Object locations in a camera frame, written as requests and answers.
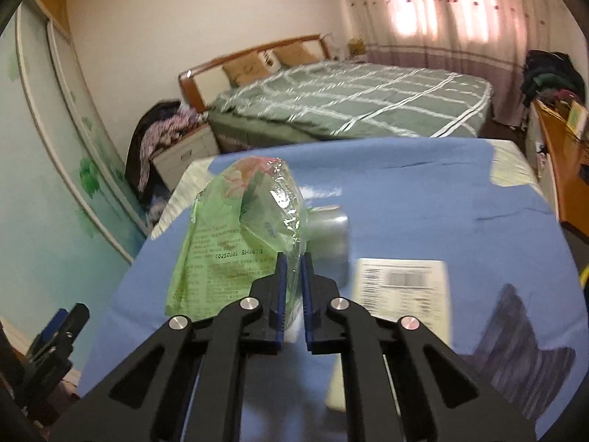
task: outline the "curtain pattern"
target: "curtain pattern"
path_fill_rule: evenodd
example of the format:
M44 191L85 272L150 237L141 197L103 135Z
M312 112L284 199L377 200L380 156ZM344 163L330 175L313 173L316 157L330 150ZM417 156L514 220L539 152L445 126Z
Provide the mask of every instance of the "curtain pattern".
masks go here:
M562 0L348 0L369 60L487 79L495 119L517 126L529 49L557 50L571 34Z

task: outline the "pillow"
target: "pillow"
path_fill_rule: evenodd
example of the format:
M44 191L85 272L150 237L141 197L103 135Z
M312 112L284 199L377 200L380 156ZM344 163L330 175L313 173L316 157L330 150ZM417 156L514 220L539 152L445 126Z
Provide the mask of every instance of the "pillow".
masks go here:
M302 42L274 48L274 54L284 66L299 66L300 64L317 63L319 58L309 53Z
M225 63L223 70L227 73L231 84L238 87L245 87L258 79L270 76L255 51Z

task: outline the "wooden desk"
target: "wooden desk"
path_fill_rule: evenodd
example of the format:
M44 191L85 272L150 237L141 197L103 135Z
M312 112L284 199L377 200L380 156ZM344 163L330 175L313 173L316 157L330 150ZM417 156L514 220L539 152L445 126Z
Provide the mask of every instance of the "wooden desk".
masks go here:
M585 145L567 131L565 123L544 112L537 102L534 105L554 168L559 220L589 241L589 185L579 177Z

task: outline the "green plastic package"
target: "green plastic package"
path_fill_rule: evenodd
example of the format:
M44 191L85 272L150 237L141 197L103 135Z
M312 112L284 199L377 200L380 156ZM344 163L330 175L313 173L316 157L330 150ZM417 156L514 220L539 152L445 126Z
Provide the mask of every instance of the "green plastic package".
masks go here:
M198 195L166 299L166 314L216 316L246 297L251 283L288 257L285 326L300 310L299 261L305 249L304 199L286 163L247 157Z

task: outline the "headboard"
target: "headboard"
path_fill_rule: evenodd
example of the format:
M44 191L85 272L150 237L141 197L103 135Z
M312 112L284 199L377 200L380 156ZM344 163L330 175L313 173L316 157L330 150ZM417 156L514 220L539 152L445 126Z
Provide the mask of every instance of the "headboard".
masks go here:
M268 69L270 72L273 70L277 71L280 65L278 60L276 60L276 57L270 52L274 48L279 48L295 42L302 42L310 53L319 58L329 59L330 57L328 47L320 38L319 34L299 36L287 40L266 43L264 45L238 51L237 53L232 53L231 55L219 56L211 61L183 71L178 76L182 93L194 109L199 112L204 112L207 109L207 105L212 103L218 94L231 88L229 78L225 74L225 71L223 71L223 64L251 53L252 51L257 52L258 54L269 52L269 58L277 64L274 64L273 68L269 67Z

